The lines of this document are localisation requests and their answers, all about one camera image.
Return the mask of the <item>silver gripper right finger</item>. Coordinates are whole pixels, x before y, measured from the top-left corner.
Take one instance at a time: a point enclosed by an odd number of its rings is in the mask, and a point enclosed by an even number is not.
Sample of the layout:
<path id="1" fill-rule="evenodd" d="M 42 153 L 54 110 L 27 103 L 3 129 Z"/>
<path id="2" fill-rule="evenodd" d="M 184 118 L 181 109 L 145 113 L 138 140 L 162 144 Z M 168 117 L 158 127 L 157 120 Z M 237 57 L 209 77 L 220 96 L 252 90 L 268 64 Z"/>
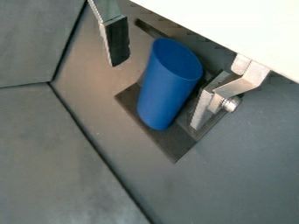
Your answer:
<path id="1" fill-rule="evenodd" d="M 238 54 L 230 65 L 232 73 L 221 71 L 200 92 L 200 98 L 190 119 L 190 127 L 198 130 L 208 113 L 220 109 L 233 112 L 240 104 L 237 95 L 257 88 L 270 69 Z"/>

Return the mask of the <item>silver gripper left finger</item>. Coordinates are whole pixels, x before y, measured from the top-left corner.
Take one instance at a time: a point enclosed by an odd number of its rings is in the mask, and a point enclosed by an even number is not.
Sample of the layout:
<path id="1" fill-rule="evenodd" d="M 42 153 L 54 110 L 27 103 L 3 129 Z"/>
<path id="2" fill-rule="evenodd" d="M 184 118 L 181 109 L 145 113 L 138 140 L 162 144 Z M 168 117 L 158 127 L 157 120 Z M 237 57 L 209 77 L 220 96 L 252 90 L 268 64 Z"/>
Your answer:
<path id="1" fill-rule="evenodd" d="M 117 0 L 88 0 L 88 5 L 97 19 L 109 65 L 116 67 L 130 53 L 126 16 L 120 12 Z"/>

